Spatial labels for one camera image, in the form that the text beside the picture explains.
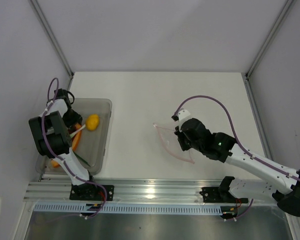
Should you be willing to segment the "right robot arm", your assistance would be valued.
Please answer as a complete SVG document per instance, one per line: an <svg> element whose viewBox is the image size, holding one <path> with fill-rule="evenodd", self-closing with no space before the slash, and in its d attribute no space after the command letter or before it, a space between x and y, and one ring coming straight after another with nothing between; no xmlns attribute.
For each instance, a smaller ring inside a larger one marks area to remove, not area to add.
<svg viewBox="0 0 300 240"><path fill-rule="evenodd" d="M174 116L174 134L182 151L194 149L212 161L243 169L263 180L244 181L233 176L222 180L218 196L224 202L233 198L274 201L285 213L300 217L300 169L289 168L254 155L240 146L239 141L223 132L210 132L198 119Z"/></svg>

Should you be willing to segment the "clear zip top bag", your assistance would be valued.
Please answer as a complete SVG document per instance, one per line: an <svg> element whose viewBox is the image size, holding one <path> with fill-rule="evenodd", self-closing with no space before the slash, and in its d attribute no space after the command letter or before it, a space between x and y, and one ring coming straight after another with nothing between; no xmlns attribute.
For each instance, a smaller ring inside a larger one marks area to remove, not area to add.
<svg viewBox="0 0 300 240"><path fill-rule="evenodd" d="M194 164L195 160L192 156L191 150L183 151L178 142L178 137L175 135L175 127L177 126L174 122L168 123L153 123L154 128L158 134L160 143L163 149L175 159L183 162Z"/></svg>

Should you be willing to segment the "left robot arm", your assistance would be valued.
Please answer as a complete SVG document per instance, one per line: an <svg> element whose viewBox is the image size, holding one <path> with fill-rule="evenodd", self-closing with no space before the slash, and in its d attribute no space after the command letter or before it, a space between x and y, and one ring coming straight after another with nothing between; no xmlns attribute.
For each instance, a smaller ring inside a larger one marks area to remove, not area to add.
<svg viewBox="0 0 300 240"><path fill-rule="evenodd" d="M70 131L83 121L73 110L69 91L58 89L46 103L43 113L28 121L30 131L40 155L56 161L67 173L73 186L81 187L81 194L87 200L98 196L99 188L92 184L92 176L75 155Z"/></svg>

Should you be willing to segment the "orange papaya slice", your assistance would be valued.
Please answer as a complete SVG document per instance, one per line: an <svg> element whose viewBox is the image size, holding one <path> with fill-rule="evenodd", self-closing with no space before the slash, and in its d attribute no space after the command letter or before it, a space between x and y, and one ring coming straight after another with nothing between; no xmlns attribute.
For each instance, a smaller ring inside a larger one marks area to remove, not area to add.
<svg viewBox="0 0 300 240"><path fill-rule="evenodd" d="M81 136L82 136L82 125L79 124L79 123L76 123L74 125L74 133L75 135L71 138L72 139L72 151L75 152L78 145L79 145L79 142L81 140ZM59 167L60 165L53 159L50 160L50 163L52 165L53 168L57 168Z"/></svg>

